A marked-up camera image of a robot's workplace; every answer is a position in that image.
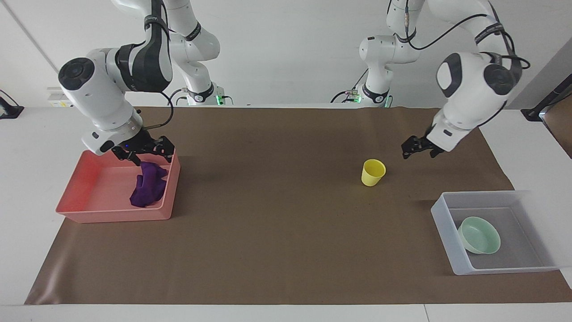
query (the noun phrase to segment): red plastic container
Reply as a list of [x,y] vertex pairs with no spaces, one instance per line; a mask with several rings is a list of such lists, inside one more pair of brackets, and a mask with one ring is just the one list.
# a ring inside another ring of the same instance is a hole
[[119,161],[113,153],[97,156],[84,151],[55,211],[79,223],[169,219],[181,171],[177,154],[171,163],[151,154],[139,158],[157,163],[169,172],[161,200],[146,208],[132,206],[129,197],[141,168],[127,160]]

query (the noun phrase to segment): mint green bowl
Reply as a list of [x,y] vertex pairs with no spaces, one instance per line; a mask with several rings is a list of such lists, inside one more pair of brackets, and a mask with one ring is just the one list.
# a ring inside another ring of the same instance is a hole
[[483,218],[467,217],[458,229],[466,250],[475,254],[494,254],[501,248],[498,231]]

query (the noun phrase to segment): white table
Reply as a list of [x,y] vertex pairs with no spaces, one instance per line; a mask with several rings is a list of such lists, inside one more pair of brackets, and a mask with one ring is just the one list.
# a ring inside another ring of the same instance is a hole
[[[296,107],[316,107],[297,105]],[[346,105],[327,105],[342,108]],[[572,304],[489,305],[21,305],[63,221],[53,211],[90,121],[75,109],[28,108],[0,120],[0,321],[568,321]],[[482,128],[517,190],[532,190],[563,245],[572,244],[572,160],[518,111]],[[569,284],[572,271],[563,270]]]

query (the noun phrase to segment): brown tablecloth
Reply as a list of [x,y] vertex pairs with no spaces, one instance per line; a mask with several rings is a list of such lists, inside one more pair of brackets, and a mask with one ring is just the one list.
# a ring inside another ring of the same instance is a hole
[[556,141],[572,158],[572,97],[549,109],[544,115],[544,122]]
[[[430,208],[511,190],[478,130],[403,160],[435,109],[178,109],[155,130],[181,161],[168,221],[65,220],[27,304],[572,301],[559,271],[455,276]],[[144,109],[148,124],[167,109]],[[360,181],[366,159],[387,175]]]

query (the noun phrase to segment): white translucent container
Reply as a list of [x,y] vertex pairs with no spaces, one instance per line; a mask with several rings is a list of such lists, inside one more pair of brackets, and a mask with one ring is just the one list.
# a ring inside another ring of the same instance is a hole
[[[551,233],[550,218],[538,209],[529,191],[467,191],[443,193],[431,213],[457,275],[546,272],[569,266]],[[457,228],[470,216],[495,226],[498,252],[477,255],[464,249]]]

